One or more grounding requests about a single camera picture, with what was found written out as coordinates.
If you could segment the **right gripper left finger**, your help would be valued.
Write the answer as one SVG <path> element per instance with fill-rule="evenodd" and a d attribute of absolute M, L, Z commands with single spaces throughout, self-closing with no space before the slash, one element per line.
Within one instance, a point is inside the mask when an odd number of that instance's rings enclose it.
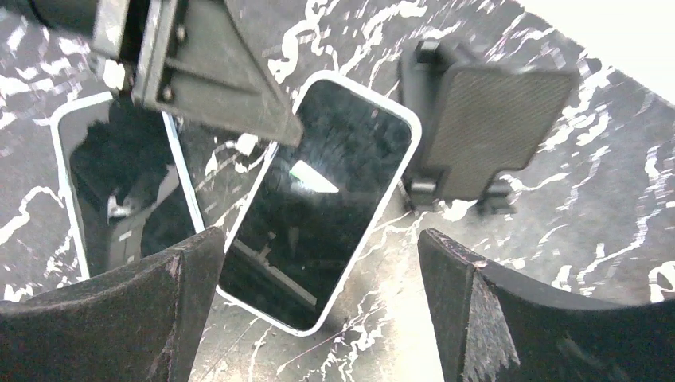
<path fill-rule="evenodd" d="M 83 282 L 3 302 L 2 380 L 188 380 L 224 242 L 209 228 Z"/>

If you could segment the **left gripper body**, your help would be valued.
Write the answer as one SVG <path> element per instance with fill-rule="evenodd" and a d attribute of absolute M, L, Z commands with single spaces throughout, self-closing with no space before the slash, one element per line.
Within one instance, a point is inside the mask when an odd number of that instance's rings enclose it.
<path fill-rule="evenodd" d="M 146 68 L 156 42 L 153 1 L 30 1 L 29 9 L 51 29 L 86 37 L 101 56 Z"/>

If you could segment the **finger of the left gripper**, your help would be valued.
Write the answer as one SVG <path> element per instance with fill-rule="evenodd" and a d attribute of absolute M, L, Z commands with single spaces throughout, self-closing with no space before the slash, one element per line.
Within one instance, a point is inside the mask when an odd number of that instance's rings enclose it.
<path fill-rule="evenodd" d="M 132 97 L 189 121 L 297 146 L 303 125 L 226 1 L 152 1 Z"/>

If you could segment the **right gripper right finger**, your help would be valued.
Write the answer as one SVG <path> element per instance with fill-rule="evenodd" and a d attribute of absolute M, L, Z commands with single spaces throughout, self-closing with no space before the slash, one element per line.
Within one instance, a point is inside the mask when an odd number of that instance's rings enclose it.
<path fill-rule="evenodd" d="M 625 306 L 556 289 L 440 231 L 418 240 L 446 381 L 671 381 L 674 303 Z"/>

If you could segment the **purple case phone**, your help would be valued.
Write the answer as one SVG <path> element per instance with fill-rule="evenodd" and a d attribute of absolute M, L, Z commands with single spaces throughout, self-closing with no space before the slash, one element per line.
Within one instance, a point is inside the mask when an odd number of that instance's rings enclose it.
<path fill-rule="evenodd" d="M 306 337 L 343 290 L 422 129 L 413 111 L 330 70 L 309 76 L 294 113 L 302 140 L 264 157 L 216 291 Z"/>

